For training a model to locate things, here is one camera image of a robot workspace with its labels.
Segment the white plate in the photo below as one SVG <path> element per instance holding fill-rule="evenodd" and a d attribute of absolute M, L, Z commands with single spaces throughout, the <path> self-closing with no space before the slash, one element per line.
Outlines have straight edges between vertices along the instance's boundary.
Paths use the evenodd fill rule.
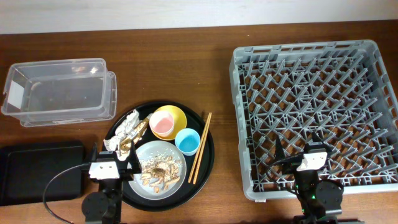
<path fill-rule="evenodd" d="M 136 150 L 136 152 L 140 162 L 148 161 L 156 155 L 161 154 L 165 156 L 173 156 L 173 160 L 181 160 L 182 165 L 178 173 L 180 180 L 177 183 L 170 185 L 168 190 L 164 190 L 164 184 L 159 184 L 159 193 L 155 193 L 154 188 L 149 185 L 142 185 L 141 174 L 134 174 L 134 180 L 129 181 L 129 184 L 135 193 L 149 200 L 160 200 L 171 196 L 181 187 L 185 180 L 185 175 L 187 174 L 187 164 L 185 162 L 184 155 L 177 149 L 177 147 L 166 141 L 151 141 L 143 144 Z"/>

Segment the cup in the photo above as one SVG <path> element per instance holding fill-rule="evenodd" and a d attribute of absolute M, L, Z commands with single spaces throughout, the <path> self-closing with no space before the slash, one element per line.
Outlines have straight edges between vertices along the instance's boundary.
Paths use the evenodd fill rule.
<path fill-rule="evenodd" d="M 175 137 L 175 146 L 186 156 L 197 153 L 199 145 L 200 136 L 194 129 L 185 128 L 179 131 Z"/>
<path fill-rule="evenodd" d="M 174 118 L 168 111 L 156 111 L 150 117 L 149 127 L 160 137 L 167 137 L 174 130 Z"/>

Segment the gray dish rack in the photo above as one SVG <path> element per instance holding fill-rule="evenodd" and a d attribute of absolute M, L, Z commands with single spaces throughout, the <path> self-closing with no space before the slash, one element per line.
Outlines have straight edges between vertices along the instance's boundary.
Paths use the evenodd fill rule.
<path fill-rule="evenodd" d="M 267 179 L 266 164 L 276 137 L 289 156 L 313 131 L 333 149 L 320 178 L 339 180 L 345 194 L 398 190 L 398 103 L 375 42 L 239 47 L 229 75 L 248 199 L 295 197 Z M 270 174 L 293 189 L 292 175 Z"/>

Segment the black tray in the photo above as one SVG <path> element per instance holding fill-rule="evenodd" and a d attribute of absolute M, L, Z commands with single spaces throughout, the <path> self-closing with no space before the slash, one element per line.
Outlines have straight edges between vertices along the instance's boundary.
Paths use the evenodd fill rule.
<path fill-rule="evenodd" d="M 0 150 L 0 206 L 42 202 L 45 186 L 60 172 L 83 162 L 80 141 L 7 146 Z M 68 200 L 83 194 L 79 169 L 54 180 L 47 201 Z"/>
<path fill-rule="evenodd" d="M 183 110 L 185 116 L 187 117 L 187 128 L 192 128 L 196 130 L 199 133 L 199 135 L 202 134 L 203 129 L 205 128 L 205 122 L 199 117 L 199 115 L 193 112 L 190 108 L 187 108 L 186 106 L 181 105 L 180 103 L 175 103 L 172 101 L 154 101 L 150 103 L 144 103 L 133 109 L 136 109 L 139 112 L 140 119 L 144 119 L 148 114 L 153 113 L 157 108 L 165 105 L 174 105 Z M 105 139 L 110 139 L 112 136 L 114 136 L 114 131 L 116 130 L 116 128 L 126 119 L 126 116 L 128 114 L 132 113 L 133 109 L 124 113 L 123 116 L 118 119 L 118 121 L 112 126 L 112 128 L 107 133 Z M 154 136 L 152 131 L 150 131 L 150 129 L 148 128 L 148 130 L 143 135 L 142 139 L 139 142 L 137 142 L 136 149 L 138 149 L 140 146 L 142 146 L 147 142 L 156 141 L 156 140 L 160 139 Z M 196 185 L 188 184 L 187 182 L 195 155 L 184 156 L 184 157 L 187 162 L 187 174 L 185 176 L 185 180 L 182 186 L 173 195 L 162 200 L 148 200 L 136 194 L 130 187 L 129 183 L 125 182 L 123 183 L 123 201 L 126 202 L 128 205 L 133 206 L 134 208 L 150 212 L 169 210 L 189 201 L 205 185 L 211 173 L 211 169 L 213 168 L 215 153 L 214 153 L 213 138 L 211 137 L 210 131 L 208 132 L 207 135 L 206 146 L 205 150 L 203 151 L 203 157 Z"/>

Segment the pink liquid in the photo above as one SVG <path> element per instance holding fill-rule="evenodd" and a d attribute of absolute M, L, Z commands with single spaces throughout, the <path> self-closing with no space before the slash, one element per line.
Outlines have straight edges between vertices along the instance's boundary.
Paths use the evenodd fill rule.
<path fill-rule="evenodd" d="M 156 124 L 155 131 L 157 133 L 166 133 L 168 130 L 172 128 L 172 126 L 173 122 L 171 122 L 168 119 L 162 119 Z"/>

